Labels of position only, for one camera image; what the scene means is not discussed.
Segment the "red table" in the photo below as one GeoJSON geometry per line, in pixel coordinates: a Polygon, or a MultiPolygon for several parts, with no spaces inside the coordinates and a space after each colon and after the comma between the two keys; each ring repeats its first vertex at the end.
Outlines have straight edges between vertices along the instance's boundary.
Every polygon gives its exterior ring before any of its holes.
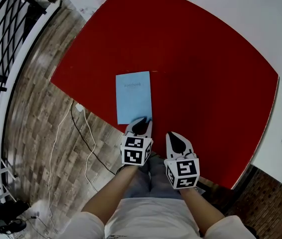
{"type": "Polygon", "coordinates": [[[278,76],[227,24],[186,0],[107,0],[51,82],[122,132],[115,76],[150,71],[153,150],[188,138],[204,178],[232,188],[262,137],[278,76]]]}

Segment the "notebook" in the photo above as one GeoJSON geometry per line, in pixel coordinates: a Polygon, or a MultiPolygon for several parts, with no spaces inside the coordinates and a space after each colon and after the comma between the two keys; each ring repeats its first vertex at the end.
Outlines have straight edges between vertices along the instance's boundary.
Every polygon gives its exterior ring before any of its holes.
{"type": "Polygon", "coordinates": [[[116,75],[118,124],[130,124],[147,117],[152,119],[150,73],[116,75]]]}

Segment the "jeans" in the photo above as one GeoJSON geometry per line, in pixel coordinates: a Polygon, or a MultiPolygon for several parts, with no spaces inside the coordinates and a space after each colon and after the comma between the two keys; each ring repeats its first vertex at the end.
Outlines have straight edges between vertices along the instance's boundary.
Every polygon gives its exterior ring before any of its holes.
{"type": "Polygon", "coordinates": [[[155,197],[183,200],[180,192],[173,189],[165,170],[164,160],[153,152],[144,166],[137,170],[123,198],[155,197]]]}

